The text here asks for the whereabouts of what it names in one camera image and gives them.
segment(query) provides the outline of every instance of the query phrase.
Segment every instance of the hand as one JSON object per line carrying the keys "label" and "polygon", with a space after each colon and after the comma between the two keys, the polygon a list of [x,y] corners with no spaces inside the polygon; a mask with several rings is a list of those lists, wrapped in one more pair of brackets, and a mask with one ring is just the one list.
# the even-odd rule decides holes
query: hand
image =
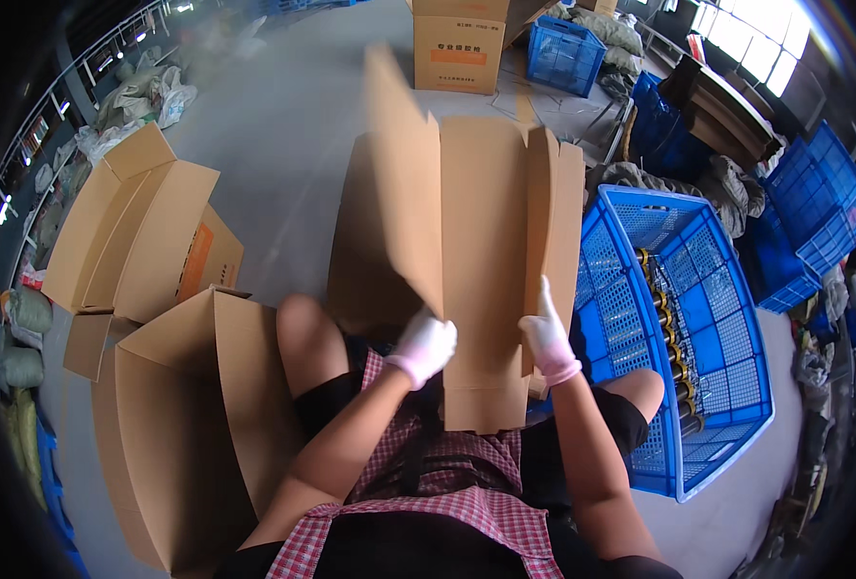
{"label": "hand", "polygon": [[421,390],[429,378],[441,372],[454,355],[457,327],[441,321],[422,307],[402,332],[399,344],[385,362],[399,367],[412,379],[412,390]]}
{"label": "hand", "polygon": [[535,365],[547,379],[547,387],[562,384],[572,378],[582,363],[576,359],[570,340],[563,330],[563,322],[553,307],[550,297],[550,281],[541,276],[541,291],[538,295],[538,315],[525,316],[518,320],[535,355]]}

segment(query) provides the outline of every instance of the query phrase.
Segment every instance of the checkered apron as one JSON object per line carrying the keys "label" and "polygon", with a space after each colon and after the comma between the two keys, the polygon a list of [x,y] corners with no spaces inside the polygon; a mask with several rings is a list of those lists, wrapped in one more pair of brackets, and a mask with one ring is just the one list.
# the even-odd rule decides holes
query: checkered apron
{"label": "checkered apron", "polygon": [[[370,350],[361,389],[382,369],[383,358]],[[307,512],[280,549],[267,579],[311,577],[335,517],[402,511],[457,519],[517,553],[529,577],[562,577],[550,549],[547,512],[518,498],[520,434],[448,433],[442,425],[425,436],[426,430],[437,429],[437,407],[428,412],[403,410],[390,422],[346,504],[318,505]]]}

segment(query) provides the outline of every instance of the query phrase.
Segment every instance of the floor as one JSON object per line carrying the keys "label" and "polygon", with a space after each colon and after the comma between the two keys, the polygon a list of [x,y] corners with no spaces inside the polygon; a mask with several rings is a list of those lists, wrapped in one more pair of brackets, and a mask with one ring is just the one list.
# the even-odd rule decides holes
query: floor
{"label": "floor", "polygon": [[[185,160],[221,171],[210,202],[245,245],[239,288],[276,305],[290,292],[323,296],[331,236],[354,139],[365,130],[363,49],[385,41],[411,79],[411,15],[403,0],[372,0],[323,10],[289,26],[268,22],[268,46],[226,67],[177,125],[166,131]],[[515,73],[524,61],[503,57],[498,98],[454,93],[416,95],[435,117],[514,115]],[[590,99],[534,86],[538,122],[558,137],[598,141],[613,113],[585,132],[607,97]],[[604,156],[582,143],[587,162]],[[666,562],[687,578],[728,576],[758,549],[769,513],[787,483],[801,431],[801,399],[790,375],[788,319],[759,312],[777,415],[733,467],[688,503],[635,492],[635,502]],[[70,317],[55,309],[45,337],[41,406],[58,435],[55,468],[75,543],[93,577],[167,576],[133,559],[116,522],[97,457],[90,385],[61,368]]]}

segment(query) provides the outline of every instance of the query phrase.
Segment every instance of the person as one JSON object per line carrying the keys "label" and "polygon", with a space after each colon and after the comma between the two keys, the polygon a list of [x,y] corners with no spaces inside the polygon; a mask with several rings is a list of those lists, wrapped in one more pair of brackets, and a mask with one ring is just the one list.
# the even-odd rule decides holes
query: person
{"label": "person", "polygon": [[554,415],[478,435],[438,417],[451,321],[423,308],[389,356],[368,348],[354,368],[359,348],[318,303],[286,297],[277,338],[310,441],[216,579],[681,577],[637,513],[621,456],[646,440],[662,379],[637,370],[591,388],[546,277],[538,302],[519,325]]}

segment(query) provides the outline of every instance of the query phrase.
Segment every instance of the leg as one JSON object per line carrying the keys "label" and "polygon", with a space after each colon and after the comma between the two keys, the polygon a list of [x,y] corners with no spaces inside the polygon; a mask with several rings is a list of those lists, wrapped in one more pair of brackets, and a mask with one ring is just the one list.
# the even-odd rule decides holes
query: leg
{"label": "leg", "polygon": [[341,331],[309,295],[283,298],[277,308],[277,344],[293,400],[349,370]]}
{"label": "leg", "polygon": [[606,391],[624,397],[636,406],[647,423],[653,420],[653,416],[660,409],[665,393],[663,377],[646,368],[631,371],[603,387]]}

